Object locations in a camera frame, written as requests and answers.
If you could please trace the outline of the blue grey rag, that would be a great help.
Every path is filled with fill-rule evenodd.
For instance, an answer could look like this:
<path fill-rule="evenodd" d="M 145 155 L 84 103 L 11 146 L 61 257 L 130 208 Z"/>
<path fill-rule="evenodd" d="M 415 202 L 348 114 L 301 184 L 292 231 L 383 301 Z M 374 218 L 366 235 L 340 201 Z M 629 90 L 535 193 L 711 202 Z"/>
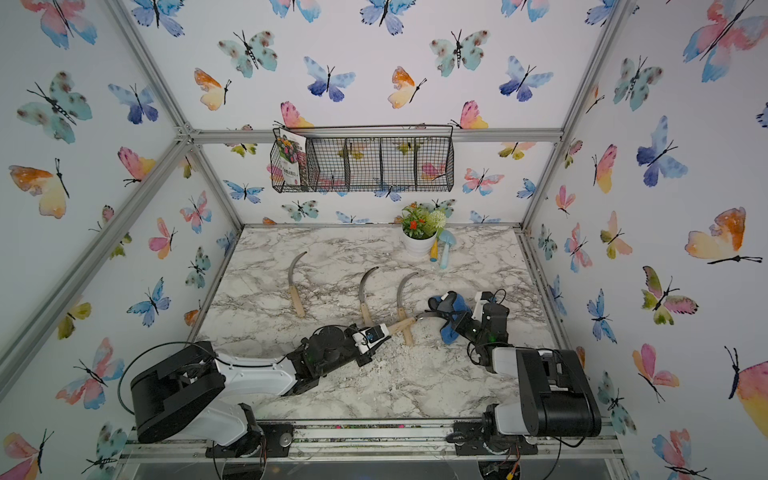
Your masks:
<path fill-rule="evenodd" d="M 451 345 L 459 338 L 460 334 L 456 331 L 456 327 L 466 313 L 469 314 L 469 317 L 472 317 L 471 309 L 465 301 L 464 312 L 459 312 L 456 315 L 442 315 L 442 318 L 445 319 L 445 324 L 440 329 L 440 335 L 444 344 Z"/>

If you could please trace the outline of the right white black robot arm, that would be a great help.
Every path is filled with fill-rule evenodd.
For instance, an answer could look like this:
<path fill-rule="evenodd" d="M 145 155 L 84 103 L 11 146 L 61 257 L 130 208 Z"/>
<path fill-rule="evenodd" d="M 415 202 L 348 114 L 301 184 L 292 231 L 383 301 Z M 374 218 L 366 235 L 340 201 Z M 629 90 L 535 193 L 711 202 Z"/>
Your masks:
<path fill-rule="evenodd" d="M 517 396 L 489 405 L 475 422 L 456 422 L 447 441 L 459 455 L 479 448 L 493 454 L 536 451 L 532 438 L 553 438 L 569 448 L 597 437 L 602 417 L 573 350 L 529 348 L 510 342 L 510 309 L 483 291 L 469 308 L 455 291 L 428 300 L 427 312 L 445 321 L 444 343 L 463 338 L 470 362 L 517 382 Z"/>

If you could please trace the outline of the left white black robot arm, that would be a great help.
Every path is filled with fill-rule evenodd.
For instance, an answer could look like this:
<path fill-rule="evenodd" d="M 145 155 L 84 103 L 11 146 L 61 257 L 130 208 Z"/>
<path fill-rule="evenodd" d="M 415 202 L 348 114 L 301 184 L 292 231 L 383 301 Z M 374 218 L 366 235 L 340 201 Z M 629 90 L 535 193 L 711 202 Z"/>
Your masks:
<path fill-rule="evenodd" d="M 280 456 L 287 451 L 280 439 L 291 428 L 260 425 L 251 406 L 234 404 L 231 397 L 301 395 L 343 366 L 367 365 L 391 336 L 384 324 L 323 326 L 279 358 L 241 358 L 210 341 L 187 342 L 131 380 L 137 439 L 142 444 L 175 436 L 206 440 L 211 459 Z"/>

